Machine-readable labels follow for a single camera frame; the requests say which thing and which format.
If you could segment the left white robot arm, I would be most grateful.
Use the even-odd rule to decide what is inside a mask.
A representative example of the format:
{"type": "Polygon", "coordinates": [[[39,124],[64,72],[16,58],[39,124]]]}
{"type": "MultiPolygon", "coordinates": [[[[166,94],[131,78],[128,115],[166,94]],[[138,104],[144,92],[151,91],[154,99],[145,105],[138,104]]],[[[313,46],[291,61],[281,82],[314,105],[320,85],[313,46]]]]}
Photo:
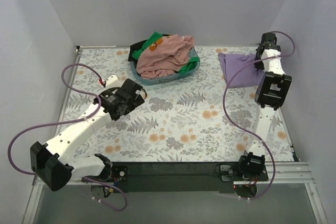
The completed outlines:
{"type": "Polygon", "coordinates": [[[112,121],[128,115],[145,102],[145,89],[131,79],[123,83],[116,76],[108,80],[79,122],[70,124],[46,143],[34,143],[30,148],[32,171],[52,190],[62,189],[71,179],[91,179],[106,182],[112,176],[112,161],[102,154],[74,158],[73,154],[95,132],[112,121]]]}

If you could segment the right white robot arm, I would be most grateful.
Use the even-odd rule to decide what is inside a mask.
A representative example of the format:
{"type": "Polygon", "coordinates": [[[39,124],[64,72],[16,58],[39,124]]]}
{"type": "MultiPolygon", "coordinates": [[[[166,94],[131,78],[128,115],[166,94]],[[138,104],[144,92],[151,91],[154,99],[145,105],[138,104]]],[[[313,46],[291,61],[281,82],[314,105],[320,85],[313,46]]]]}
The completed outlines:
{"type": "Polygon", "coordinates": [[[276,32],[264,33],[256,49],[254,67],[262,73],[255,93],[257,113],[252,139],[239,159],[238,176],[242,180],[260,179],[266,173],[265,143],[276,111],[284,104],[292,77],[285,74],[281,64],[281,48],[276,32]]]}

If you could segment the green t shirt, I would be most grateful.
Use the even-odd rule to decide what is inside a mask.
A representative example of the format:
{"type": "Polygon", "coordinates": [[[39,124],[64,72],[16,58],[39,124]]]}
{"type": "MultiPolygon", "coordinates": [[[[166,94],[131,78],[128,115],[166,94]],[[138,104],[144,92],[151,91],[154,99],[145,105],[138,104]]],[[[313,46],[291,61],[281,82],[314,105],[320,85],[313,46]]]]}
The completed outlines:
{"type": "MultiPolygon", "coordinates": [[[[146,49],[148,47],[150,47],[153,43],[155,43],[158,39],[162,38],[163,37],[163,34],[160,34],[160,33],[157,33],[157,32],[154,32],[151,37],[149,39],[146,40],[146,43],[144,44],[144,46],[146,47],[146,49]]],[[[133,54],[133,57],[135,59],[139,59],[139,57],[135,54],[133,54]]]]}

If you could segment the teal plastic basket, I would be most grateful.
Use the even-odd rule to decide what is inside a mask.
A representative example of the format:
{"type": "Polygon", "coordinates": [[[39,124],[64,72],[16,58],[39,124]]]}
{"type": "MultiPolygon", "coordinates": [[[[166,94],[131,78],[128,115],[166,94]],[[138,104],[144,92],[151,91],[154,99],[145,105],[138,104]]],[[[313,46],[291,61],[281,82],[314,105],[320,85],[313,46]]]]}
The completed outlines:
{"type": "Polygon", "coordinates": [[[141,53],[137,64],[130,62],[135,78],[145,85],[161,84],[189,77],[200,66],[191,45],[151,45],[141,53]]]}

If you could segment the black t shirt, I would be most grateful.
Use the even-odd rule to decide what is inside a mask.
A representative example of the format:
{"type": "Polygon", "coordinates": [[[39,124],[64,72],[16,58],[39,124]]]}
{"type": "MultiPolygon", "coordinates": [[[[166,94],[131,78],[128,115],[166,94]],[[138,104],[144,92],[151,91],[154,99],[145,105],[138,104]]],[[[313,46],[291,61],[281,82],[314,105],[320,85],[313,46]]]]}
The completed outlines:
{"type": "Polygon", "coordinates": [[[146,40],[143,40],[143,41],[137,42],[135,44],[132,44],[130,46],[128,62],[134,62],[135,65],[137,64],[138,58],[135,59],[133,57],[133,54],[135,54],[139,57],[141,55],[141,53],[146,49],[146,47],[144,46],[145,43],[146,43],[146,40]]]}

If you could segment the pink t shirt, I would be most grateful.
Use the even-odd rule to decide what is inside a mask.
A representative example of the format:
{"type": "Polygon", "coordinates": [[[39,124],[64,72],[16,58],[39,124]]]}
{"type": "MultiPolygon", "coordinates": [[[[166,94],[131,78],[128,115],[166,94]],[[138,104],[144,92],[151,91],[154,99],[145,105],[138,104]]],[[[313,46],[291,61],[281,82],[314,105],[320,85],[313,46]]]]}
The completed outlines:
{"type": "Polygon", "coordinates": [[[187,73],[196,68],[200,59],[191,56],[192,49],[192,36],[155,34],[132,56],[137,60],[137,73],[141,78],[149,80],[187,73]]]}

